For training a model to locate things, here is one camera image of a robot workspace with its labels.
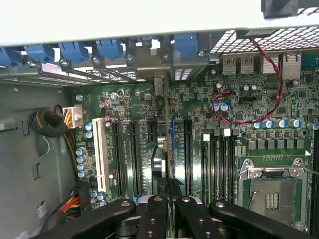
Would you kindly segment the long black expansion slot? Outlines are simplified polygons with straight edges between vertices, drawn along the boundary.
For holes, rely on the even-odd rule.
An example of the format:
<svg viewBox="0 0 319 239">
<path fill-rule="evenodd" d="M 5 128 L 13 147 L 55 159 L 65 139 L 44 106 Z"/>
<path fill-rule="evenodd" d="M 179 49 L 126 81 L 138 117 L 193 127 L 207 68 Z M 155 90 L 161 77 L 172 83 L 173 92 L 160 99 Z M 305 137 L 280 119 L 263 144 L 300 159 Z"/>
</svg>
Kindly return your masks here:
<svg viewBox="0 0 319 239">
<path fill-rule="evenodd" d="M 134 190 L 134 196 L 137 197 L 143 193 L 140 126 L 138 121 L 130 122 L 130 138 L 131 138 L 133 190 Z"/>
<path fill-rule="evenodd" d="M 186 195 L 192 194 L 192 121 L 186 119 L 184 127 L 184 165 L 185 165 L 185 189 Z"/>
<path fill-rule="evenodd" d="M 119 196 L 125 196 L 127 189 L 126 163 L 124 156 L 123 130 L 119 121 L 113 123 L 113 146 L 116 168 L 117 190 Z"/>
</svg>

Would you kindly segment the black RAM slot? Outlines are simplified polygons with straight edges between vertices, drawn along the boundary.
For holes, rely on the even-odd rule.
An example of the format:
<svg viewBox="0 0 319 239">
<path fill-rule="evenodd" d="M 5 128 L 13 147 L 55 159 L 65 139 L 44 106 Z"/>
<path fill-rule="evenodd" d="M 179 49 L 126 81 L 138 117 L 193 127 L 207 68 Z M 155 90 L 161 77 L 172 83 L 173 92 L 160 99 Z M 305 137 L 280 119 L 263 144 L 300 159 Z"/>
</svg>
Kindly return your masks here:
<svg viewBox="0 0 319 239">
<path fill-rule="evenodd" d="M 238 136 L 232 136 L 233 143 L 233 189 L 234 199 L 237 198 L 237 182 L 238 182 L 238 169 L 237 169 L 237 158 L 238 158 Z"/>
<path fill-rule="evenodd" d="M 223 136 L 221 138 L 221 198 L 223 200 L 229 201 L 232 196 L 232 186 L 231 186 L 231 131 L 230 129 L 225 129 Z"/>
<path fill-rule="evenodd" d="M 315 131 L 313 170 L 319 173 L 319 130 Z M 319 239 L 319 175 L 313 174 L 311 235 Z"/>
<path fill-rule="evenodd" d="M 221 197 L 222 190 L 222 177 L 221 177 L 221 141 L 220 130 L 214 130 L 214 200 L 218 200 Z"/>
<path fill-rule="evenodd" d="M 211 144 L 210 135 L 202 135 L 202 199 L 210 203 L 211 199 Z"/>
</svg>

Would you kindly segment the CPU socket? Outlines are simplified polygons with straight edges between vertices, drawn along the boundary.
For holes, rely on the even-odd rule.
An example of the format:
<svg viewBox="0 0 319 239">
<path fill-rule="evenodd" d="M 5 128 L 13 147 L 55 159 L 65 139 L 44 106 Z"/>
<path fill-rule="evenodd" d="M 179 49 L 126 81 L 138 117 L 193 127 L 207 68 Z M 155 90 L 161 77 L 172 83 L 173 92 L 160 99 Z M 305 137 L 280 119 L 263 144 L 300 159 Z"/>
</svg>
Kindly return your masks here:
<svg viewBox="0 0 319 239">
<path fill-rule="evenodd" d="M 307 233 L 309 183 L 301 157 L 279 165 L 257 165 L 245 158 L 238 173 L 235 204 Z"/>
</svg>

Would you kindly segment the white expansion slot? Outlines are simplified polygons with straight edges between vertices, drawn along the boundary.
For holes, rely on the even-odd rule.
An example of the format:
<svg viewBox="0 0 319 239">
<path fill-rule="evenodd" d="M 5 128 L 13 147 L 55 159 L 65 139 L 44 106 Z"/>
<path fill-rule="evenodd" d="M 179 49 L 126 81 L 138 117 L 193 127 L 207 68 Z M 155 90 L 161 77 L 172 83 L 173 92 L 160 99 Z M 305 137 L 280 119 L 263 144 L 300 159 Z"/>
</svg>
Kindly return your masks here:
<svg viewBox="0 0 319 239">
<path fill-rule="evenodd" d="M 108 192 L 110 187 L 109 163 L 104 119 L 92 119 L 92 124 L 98 190 Z"/>
</svg>

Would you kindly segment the blue expansion slot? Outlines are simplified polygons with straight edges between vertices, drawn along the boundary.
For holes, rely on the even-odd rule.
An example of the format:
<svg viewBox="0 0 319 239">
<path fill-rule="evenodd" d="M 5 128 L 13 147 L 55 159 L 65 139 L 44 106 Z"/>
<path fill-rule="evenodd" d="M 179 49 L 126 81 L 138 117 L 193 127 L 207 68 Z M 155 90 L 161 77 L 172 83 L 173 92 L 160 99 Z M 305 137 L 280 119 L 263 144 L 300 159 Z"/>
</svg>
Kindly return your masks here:
<svg viewBox="0 0 319 239">
<path fill-rule="evenodd" d="M 174 130 L 174 119 L 170 122 L 170 136 L 171 136 L 171 154 L 172 161 L 175 158 L 175 130 Z"/>
</svg>

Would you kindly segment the short black expansion slot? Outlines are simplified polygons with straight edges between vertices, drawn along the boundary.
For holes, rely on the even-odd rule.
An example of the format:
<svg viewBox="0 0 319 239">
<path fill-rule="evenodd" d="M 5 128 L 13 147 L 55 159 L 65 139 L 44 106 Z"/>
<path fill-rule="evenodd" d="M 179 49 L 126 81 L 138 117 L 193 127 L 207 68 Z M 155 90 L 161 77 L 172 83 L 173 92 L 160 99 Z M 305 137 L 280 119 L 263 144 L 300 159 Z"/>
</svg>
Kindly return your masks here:
<svg viewBox="0 0 319 239">
<path fill-rule="evenodd" d="M 157 122 L 155 120 L 149 120 L 147 122 L 148 127 L 148 142 L 156 143 L 157 142 Z"/>
</svg>

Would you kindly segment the green motherboard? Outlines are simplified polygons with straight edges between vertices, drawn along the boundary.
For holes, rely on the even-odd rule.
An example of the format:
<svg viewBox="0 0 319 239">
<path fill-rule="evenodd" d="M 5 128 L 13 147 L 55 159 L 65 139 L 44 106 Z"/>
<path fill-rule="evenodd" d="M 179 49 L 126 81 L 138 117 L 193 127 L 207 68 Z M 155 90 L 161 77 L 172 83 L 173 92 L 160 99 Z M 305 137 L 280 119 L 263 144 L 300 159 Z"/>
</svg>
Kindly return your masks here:
<svg viewBox="0 0 319 239">
<path fill-rule="evenodd" d="M 223 75 L 221 66 L 194 81 L 169 83 L 170 119 L 174 119 L 175 158 L 171 163 L 172 175 L 161 194 L 169 203 L 181 196 L 195 197 L 205 208 L 214 200 L 214 130 L 220 130 L 220 140 L 225 129 L 231 131 L 231 186 L 233 189 L 233 143 L 238 136 L 237 169 L 245 158 L 257 165 L 287 164 L 294 157 L 301 157 L 307 169 L 313 170 L 314 137 L 319 130 L 319 52 L 301 54 L 299 80 L 283 80 L 284 93 L 278 106 L 276 74 Z M 75 129 L 78 177 L 86 183 L 80 198 L 88 197 L 85 206 L 98 209 L 116 199 L 126 198 L 136 204 L 152 193 L 151 159 L 156 143 L 148 142 L 147 122 L 155 119 L 157 107 L 152 98 L 151 84 L 109 85 L 82 87 L 74 90 L 74 103 L 82 107 L 83 127 Z M 92 119 L 103 118 L 108 148 L 108 192 L 99 192 L 96 175 Z M 184 165 L 184 120 L 192 121 L 192 194 L 186 195 Z M 126 163 L 126 195 L 119 196 L 113 146 L 113 123 L 119 121 L 123 130 L 124 156 Z M 130 122 L 138 121 L 143 174 L 143 193 L 134 196 L 131 160 Z M 211 199 L 202 199 L 202 135 L 210 135 L 211 144 Z M 312 219 L 312 183 L 309 232 Z"/>
</svg>

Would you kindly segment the thin metal locking lever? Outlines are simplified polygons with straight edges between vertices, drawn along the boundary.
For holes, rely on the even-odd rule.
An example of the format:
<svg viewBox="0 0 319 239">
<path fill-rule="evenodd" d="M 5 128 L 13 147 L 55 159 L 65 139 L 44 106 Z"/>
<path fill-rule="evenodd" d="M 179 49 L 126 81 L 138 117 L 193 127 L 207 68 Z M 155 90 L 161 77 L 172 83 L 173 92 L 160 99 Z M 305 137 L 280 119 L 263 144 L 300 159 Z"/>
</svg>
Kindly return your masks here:
<svg viewBox="0 0 319 239">
<path fill-rule="evenodd" d="M 310 174 L 315 174 L 315 175 L 318 175 L 319 176 L 319 172 L 318 171 L 315 171 L 315 170 L 311 170 L 311 169 L 307 169 L 307 168 L 305 168 L 305 167 L 302 167 L 302 168 L 297 168 L 296 169 L 296 172 L 308 172 L 308 173 L 310 173 Z"/>
</svg>

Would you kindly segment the white power connector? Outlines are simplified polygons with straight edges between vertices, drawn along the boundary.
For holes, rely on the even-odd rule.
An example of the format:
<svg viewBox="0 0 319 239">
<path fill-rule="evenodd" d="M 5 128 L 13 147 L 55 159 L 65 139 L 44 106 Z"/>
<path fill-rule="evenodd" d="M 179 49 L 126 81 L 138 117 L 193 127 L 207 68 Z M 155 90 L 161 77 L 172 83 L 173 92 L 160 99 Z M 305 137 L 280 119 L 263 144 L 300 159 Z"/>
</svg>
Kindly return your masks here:
<svg viewBox="0 0 319 239">
<path fill-rule="evenodd" d="M 68 128 L 82 128 L 83 127 L 83 114 L 82 107 L 65 107 L 62 108 L 63 122 Z"/>
</svg>

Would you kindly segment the grey power supply unit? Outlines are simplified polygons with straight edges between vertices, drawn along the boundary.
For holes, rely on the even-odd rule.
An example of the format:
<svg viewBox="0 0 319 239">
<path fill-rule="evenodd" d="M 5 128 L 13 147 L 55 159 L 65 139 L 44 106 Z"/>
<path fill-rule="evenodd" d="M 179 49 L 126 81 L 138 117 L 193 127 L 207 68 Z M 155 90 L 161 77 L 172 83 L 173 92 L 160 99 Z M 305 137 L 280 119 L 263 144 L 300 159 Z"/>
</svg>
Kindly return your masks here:
<svg viewBox="0 0 319 239">
<path fill-rule="evenodd" d="M 0 239 L 28 239 L 76 184 L 63 137 L 38 136 L 30 115 L 60 113 L 70 105 L 64 89 L 0 85 Z"/>
</svg>

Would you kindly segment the metal USB port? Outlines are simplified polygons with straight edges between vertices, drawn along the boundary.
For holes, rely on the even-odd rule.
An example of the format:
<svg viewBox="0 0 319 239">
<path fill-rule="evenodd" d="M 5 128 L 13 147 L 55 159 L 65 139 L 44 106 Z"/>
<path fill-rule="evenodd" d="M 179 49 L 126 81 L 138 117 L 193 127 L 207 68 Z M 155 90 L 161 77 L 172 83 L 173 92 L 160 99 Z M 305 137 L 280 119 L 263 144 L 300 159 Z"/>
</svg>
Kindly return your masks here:
<svg viewBox="0 0 319 239">
<path fill-rule="evenodd" d="M 236 58 L 231 56 L 222 57 L 222 74 L 223 75 L 236 74 Z"/>
<path fill-rule="evenodd" d="M 242 56 L 240 57 L 240 73 L 241 74 L 253 74 L 254 73 L 254 57 Z"/>
</svg>

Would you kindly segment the silver rear port housing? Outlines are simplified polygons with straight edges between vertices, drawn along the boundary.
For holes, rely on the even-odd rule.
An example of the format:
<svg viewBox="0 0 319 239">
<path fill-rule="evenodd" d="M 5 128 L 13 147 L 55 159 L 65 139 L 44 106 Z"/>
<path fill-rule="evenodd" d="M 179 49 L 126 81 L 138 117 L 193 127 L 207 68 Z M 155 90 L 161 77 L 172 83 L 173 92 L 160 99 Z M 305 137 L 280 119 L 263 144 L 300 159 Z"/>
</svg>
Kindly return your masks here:
<svg viewBox="0 0 319 239">
<path fill-rule="evenodd" d="M 278 53 L 268 53 L 268 57 L 273 60 L 273 62 L 278 65 L 279 54 Z M 275 74 L 273 64 L 270 63 L 265 57 L 263 58 L 263 74 Z"/>
<path fill-rule="evenodd" d="M 284 80 L 299 80 L 301 76 L 301 54 L 291 52 L 283 55 L 282 77 Z"/>
</svg>

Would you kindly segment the blue card retention clip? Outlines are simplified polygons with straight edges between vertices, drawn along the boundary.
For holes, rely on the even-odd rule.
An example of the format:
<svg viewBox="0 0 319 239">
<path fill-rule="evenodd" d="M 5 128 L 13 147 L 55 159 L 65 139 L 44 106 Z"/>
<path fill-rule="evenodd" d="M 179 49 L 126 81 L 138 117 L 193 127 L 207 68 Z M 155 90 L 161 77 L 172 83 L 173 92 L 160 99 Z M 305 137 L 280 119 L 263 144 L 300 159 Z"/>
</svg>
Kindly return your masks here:
<svg viewBox="0 0 319 239">
<path fill-rule="evenodd" d="M 112 61 L 123 57 L 123 47 L 120 39 L 96 40 L 98 53 Z"/>
<path fill-rule="evenodd" d="M 58 45 L 62 57 L 66 60 L 80 63 L 89 58 L 88 49 L 83 42 L 62 42 Z"/>
<path fill-rule="evenodd" d="M 0 65 L 6 67 L 21 66 L 22 55 L 21 52 L 10 47 L 0 47 Z"/>
<path fill-rule="evenodd" d="M 27 55 L 41 63 L 54 62 L 55 52 L 49 44 L 26 45 L 24 49 Z"/>
<path fill-rule="evenodd" d="M 174 35 L 174 48 L 182 57 L 189 57 L 197 53 L 197 34 L 185 33 Z"/>
</svg>

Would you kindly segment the open black PC case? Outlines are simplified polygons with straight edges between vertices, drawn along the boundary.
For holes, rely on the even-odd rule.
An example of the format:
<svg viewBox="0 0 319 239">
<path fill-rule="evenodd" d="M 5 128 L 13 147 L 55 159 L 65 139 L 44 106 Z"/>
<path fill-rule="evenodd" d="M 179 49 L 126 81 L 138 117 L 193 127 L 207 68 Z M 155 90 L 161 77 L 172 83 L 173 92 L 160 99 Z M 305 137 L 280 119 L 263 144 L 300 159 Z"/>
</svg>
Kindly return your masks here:
<svg viewBox="0 0 319 239">
<path fill-rule="evenodd" d="M 185 33 L 197 34 L 198 51 L 189 57 L 174 48 L 174 35 Z M 100 39 L 120 39 L 123 57 L 112 61 L 101 56 L 96 46 Z M 64 59 L 58 45 L 62 42 L 83 42 L 88 60 Z M 41 63 L 27 55 L 24 46 L 38 44 L 53 47 L 54 62 Z M 276 71 L 278 106 L 285 89 L 282 65 L 268 53 L 319 52 L 319 0 L 0 0 L 0 47 L 20 51 L 23 62 L 16 67 L 0 65 L 0 85 L 61 88 L 70 99 L 67 107 L 76 106 L 73 93 L 82 87 L 153 86 L 137 76 L 141 48 L 168 50 L 170 83 L 197 80 L 217 65 L 222 70 L 223 56 L 236 58 L 237 73 L 240 57 L 253 56 L 257 72 L 263 70 L 265 57 Z M 86 183 L 78 177 L 75 128 L 63 122 L 63 112 L 38 109 L 30 115 L 29 125 L 38 136 L 64 138 L 76 176 L 70 194 L 46 218 L 37 236 L 93 210 L 85 206 L 89 198 L 79 196 Z M 146 203 L 155 195 L 163 196 L 143 197 L 135 203 L 136 216 L 121 221 L 104 239 L 135 239 Z M 175 201 L 168 201 L 166 239 L 194 239 Z M 252 239 L 213 220 L 224 239 Z"/>
</svg>

